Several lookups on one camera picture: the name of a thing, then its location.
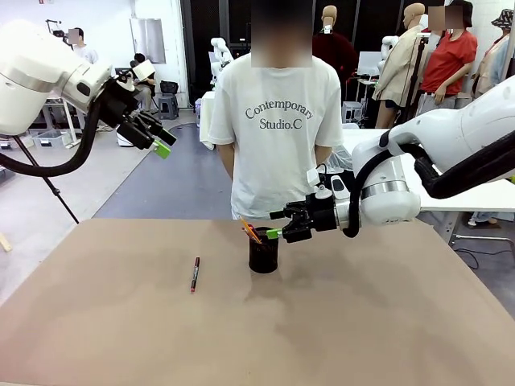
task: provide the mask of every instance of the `white wall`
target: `white wall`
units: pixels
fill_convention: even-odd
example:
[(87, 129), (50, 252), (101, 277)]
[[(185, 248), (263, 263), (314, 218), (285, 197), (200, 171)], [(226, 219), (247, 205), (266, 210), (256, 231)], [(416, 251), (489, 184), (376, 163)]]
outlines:
[[(182, 17), (179, 0), (136, 0), (136, 16), (160, 18), (167, 64), (156, 65), (157, 80), (179, 84), (179, 106), (187, 107), (187, 73), (183, 46)], [(129, 67), (134, 58), (130, 30), (130, 0), (53, 0), (40, 5), (38, 0), (0, 0), (0, 25), (24, 18), (42, 27), (45, 20), (61, 20), (65, 31), (80, 27), (84, 41), (95, 48), (113, 67)]]
[(187, 107), (186, 54), (180, 0), (135, 0), (135, 11), (138, 18), (161, 19), (167, 63), (155, 65), (158, 82), (160, 80), (177, 82), (179, 107)]
[(484, 57), (484, 53), (493, 42), (502, 35), (502, 30), (492, 25), (492, 20), (498, 18), (504, 9), (513, 9), (515, 0), (472, 0), (474, 14), (472, 16), (473, 28), (470, 32), (477, 37), (477, 55), (474, 71)]

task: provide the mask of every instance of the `table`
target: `table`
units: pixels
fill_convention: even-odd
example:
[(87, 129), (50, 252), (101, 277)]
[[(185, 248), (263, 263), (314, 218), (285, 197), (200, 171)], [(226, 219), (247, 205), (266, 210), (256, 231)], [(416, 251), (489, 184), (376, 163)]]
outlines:
[(209, 126), (211, 126), (211, 118), (215, 109), (215, 92), (208, 91), (202, 96), (202, 106), (200, 108), (200, 141), (205, 146), (214, 150), (215, 146), (209, 141)]
[[(56, 94), (54, 92), (51, 92), (48, 95), (47, 103), (45, 103), (43, 106), (43, 116), (45, 117), (45, 121), (47, 122), (47, 128), (53, 129), (52, 118), (50, 117), (50, 112), (48, 111), (48, 108), (54, 107), (54, 106), (63, 107), (64, 112), (66, 113), (66, 119), (68, 120), (68, 126), (70, 128), (70, 133), (72, 135), (72, 142), (70, 144), (66, 145), (66, 148), (71, 149), (80, 143), (80, 139), (77, 139), (75, 128), (73, 127), (73, 120), (72, 120), (72, 115), (70, 114), (70, 109), (68, 108), (68, 102), (63, 100), (61, 98), (61, 96), (59, 96), (58, 94)], [(77, 110), (77, 117), (79, 118), (80, 126), (83, 129), (85, 126), (84, 115), (82, 113), (80, 113), (79, 110)]]
[(270, 275), (240, 228), (78, 225), (0, 308), (0, 382), (513, 385), (515, 322), (428, 225), (282, 242)]
[[(380, 137), (385, 131), (381, 129), (345, 129), (344, 146), (349, 153), (352, 153), (358, 143)], [(501, 180), (494, 183), (485, 183), (449, 199), (434, 199), (427, 194), (422, 186), (422, 181), (414, 170), (413, 157), (405, 154), (401, 156), (401, 160), (408, 187), (411, 191), (420, 195), (422, 211), (446, 212), (441, 226), (436, 228), (436, 231), (447, 243), (452, 244), (456, 239), (503, 241), (510, 244), (515, 258), (515, 244), (510, 239), (461, 236), (456, 233), (460, 215), (464, 211), (515, 212), (515, 185)]]

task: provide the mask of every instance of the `black cup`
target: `black cup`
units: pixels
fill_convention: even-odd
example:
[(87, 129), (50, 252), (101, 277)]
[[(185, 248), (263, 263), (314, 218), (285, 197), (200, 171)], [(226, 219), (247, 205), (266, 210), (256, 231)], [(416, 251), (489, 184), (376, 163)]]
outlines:
[(278, 267), (279, 239), (268, 240), (266, 231), (270, 229), (254, 229), (261, 244), (250, 239), (249, 267), (256, 273), (272, 273)]

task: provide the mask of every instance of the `white robotic arm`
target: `white robotic arm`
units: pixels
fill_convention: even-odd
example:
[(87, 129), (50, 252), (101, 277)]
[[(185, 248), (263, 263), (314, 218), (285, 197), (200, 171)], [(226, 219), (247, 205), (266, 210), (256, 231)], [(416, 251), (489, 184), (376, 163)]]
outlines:
[(110, 78), (107, 64), (91, 65), (60, 39), (19, 20), (0, 29), (0, 133), (17, 135), (34, 122), (56, 90), (87, 112)]
[(0, 154), (0, 166), (20, 174), (55, 177), (84, 164), (101, 119), (139, 149), (156, 143), (154, 135), (170, 146), (175, 142), (161, 123), (138, 107), (132, 78), (111, 78), (111, 67), (89, 64), (43, 28), (18, 20), (0, 28), (0, 134), (19, 135), (36, 119), (50, 92), (88, 114), (82, 141), (73, 158), (60, 166), (39, 167)]
[(211, 45), (214, 48), (216, 59), (216, 62), (211, 63), (212, 84), (216, 84), (223, 68), (233, 62), (234, 58), (231, 51), (227, 48), (225, 40), (222, 38), (211, 39)]
[(355, 237), (368, 224), (412, 220), (420, 198), (406, 184), (398, 157), (405, 153), (414, 156), (422, 185), (436, 199), (515, 174), (515, 77), (464, 109), (434, 110), (359, 144), (352, 152), (353, 191), (333, 177), (331, 194), (309, 195), (273, 213), (292, 219), (282, 237), (296, 242), (311, 238), (311, 229), (337, 228)]

